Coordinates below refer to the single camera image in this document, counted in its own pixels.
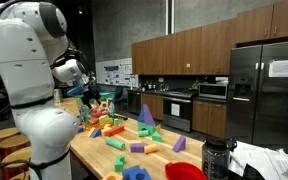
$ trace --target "oven door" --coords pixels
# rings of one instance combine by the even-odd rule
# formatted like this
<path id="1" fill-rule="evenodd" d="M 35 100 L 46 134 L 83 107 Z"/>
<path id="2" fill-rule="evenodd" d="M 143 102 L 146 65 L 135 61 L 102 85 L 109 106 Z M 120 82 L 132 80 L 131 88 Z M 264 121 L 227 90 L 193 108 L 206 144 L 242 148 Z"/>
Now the oven door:
<path id="1" fill-rule="evenodd" d="M 163 108 L 165 125 L 191 131 L 193 106 L 190 99 L 164 97 Z"/>

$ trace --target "refrigerator door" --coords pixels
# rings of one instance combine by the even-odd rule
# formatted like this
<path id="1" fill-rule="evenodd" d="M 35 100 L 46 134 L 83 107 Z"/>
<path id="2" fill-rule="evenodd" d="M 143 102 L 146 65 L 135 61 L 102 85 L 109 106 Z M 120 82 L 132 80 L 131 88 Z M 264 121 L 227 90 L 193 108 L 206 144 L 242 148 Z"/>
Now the refrigerator door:
<path id="1" fill-rule="evenodd" d="M 231 51 L 225 137 L 251 143 L 262 46 Z"/>
<path id="2" fill-rule="evenodd" d="M 269 74 L 270 68 L 273 72 L 273 67 L 285 60 L 288 60 L 288 43 L 263 46 L 253 144 L 283 148 L 288 153 L 288 77 Z M 284 71 L 288 66 L 283 64 L 279 68 Z"/>

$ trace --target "paper sign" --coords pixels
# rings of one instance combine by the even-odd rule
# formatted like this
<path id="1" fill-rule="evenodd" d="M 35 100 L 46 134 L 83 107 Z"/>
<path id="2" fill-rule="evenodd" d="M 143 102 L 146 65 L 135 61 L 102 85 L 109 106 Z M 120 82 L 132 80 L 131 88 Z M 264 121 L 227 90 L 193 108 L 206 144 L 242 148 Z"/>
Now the paper sign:
<path id="1" fill-rule="evenodd" d="M 172 103 L 171 108 L 171 114 L 173 116 L 180 116 L 180 105 Z"/>
<path id="2" fill-rule="evenodd" d="M 288 77 L 288 60 L 272 61 L 268 73 L 269 77 Z"/>

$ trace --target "concrete wall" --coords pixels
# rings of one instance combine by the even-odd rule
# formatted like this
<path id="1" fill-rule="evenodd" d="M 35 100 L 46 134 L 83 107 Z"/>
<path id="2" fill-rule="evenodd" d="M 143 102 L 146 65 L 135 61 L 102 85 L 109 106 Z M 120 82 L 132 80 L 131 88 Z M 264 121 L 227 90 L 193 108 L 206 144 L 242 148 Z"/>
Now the concrete wall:
<path id="1" fill-rule="evenodd" d="M 281 0 L 174 0 L 175 32 Z M 165 35 L 165 0 L 92 0 L 95 61 L 131 57 L 131 44 Z"/>

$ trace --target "red container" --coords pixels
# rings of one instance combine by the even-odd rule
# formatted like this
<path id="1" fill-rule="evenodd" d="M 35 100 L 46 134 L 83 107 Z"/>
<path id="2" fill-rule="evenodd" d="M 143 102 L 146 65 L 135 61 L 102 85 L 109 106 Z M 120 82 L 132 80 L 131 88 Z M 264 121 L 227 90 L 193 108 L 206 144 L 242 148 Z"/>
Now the red container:
<path id="1" fill-rule="evenodd" d="M 206 180 L 199 168 L 185 162 L 166 164 L 165 173 L 168 180 Z"/>

